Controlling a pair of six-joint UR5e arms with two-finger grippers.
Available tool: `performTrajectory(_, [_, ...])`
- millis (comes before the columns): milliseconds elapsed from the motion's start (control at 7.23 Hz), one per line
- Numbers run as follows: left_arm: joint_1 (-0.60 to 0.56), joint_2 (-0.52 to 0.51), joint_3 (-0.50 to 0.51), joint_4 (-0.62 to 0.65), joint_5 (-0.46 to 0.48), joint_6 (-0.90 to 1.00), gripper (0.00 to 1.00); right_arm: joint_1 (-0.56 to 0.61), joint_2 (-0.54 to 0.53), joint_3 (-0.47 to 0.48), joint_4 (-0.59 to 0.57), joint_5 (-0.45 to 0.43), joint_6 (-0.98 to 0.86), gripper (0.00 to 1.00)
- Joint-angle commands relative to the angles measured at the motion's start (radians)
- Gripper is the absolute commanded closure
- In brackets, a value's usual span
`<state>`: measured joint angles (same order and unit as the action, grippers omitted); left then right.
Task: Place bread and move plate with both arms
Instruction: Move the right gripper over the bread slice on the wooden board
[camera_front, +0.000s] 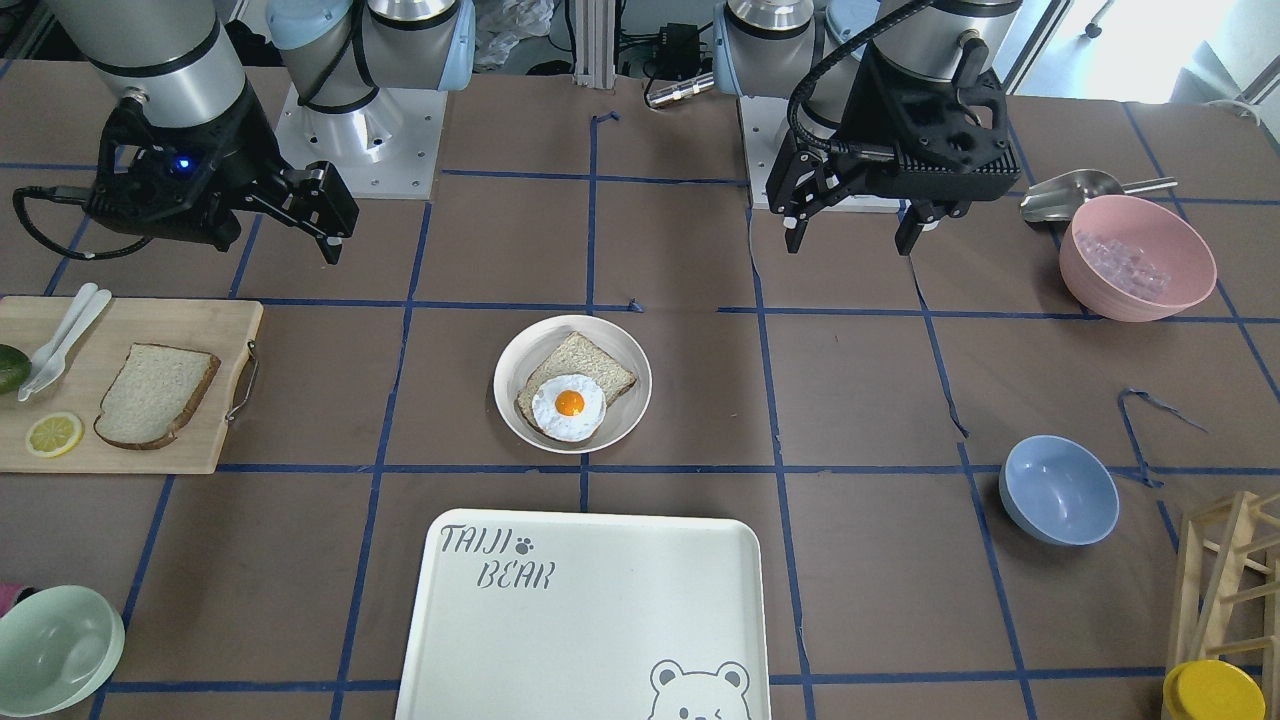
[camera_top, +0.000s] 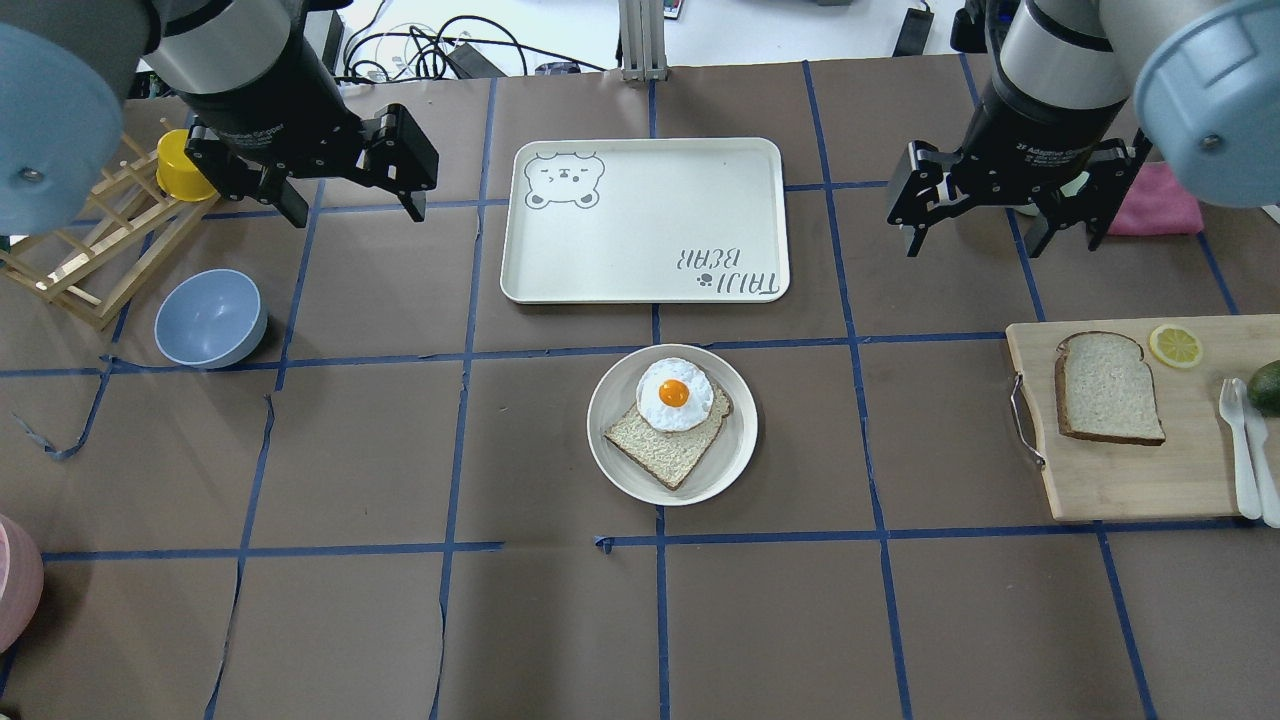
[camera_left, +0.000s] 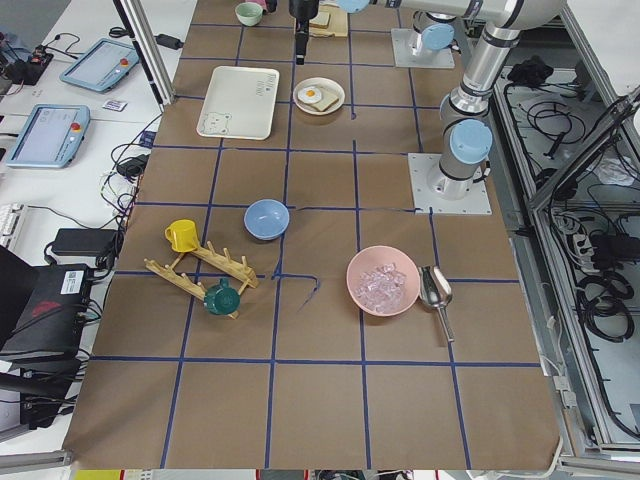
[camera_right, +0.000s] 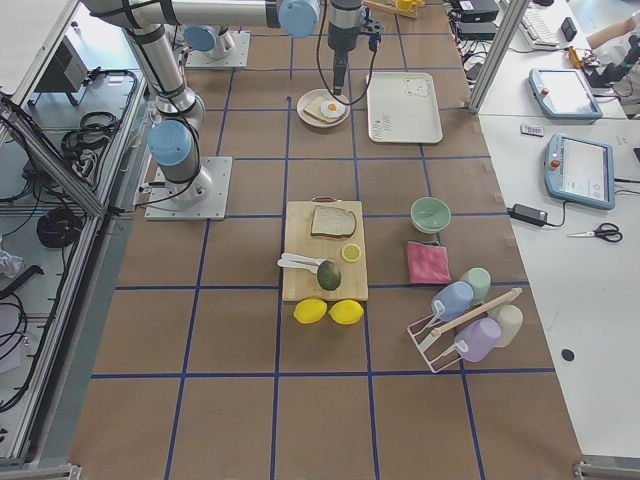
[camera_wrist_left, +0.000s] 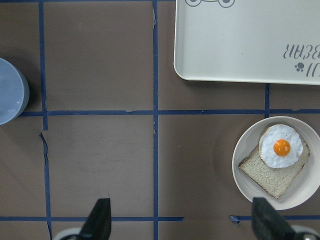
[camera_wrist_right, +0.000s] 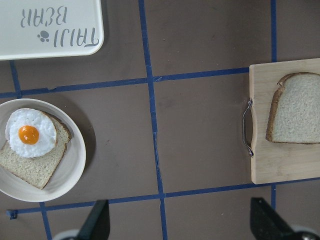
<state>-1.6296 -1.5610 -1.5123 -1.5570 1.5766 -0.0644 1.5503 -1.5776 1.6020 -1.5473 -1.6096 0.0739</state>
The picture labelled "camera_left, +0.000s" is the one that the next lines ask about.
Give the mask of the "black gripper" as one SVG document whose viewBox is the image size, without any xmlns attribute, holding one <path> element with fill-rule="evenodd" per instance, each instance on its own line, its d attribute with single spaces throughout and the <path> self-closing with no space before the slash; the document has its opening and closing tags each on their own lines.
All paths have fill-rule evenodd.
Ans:
<svg viewBox="0 0 640 480">
<path fill-rule="evenodd" d="M 319 11 L 319 0 L 290 0 L 289 14 L 295 18 L 295 62 L 304 65 L 309 40 L 309 22 Z"/>
</svg>

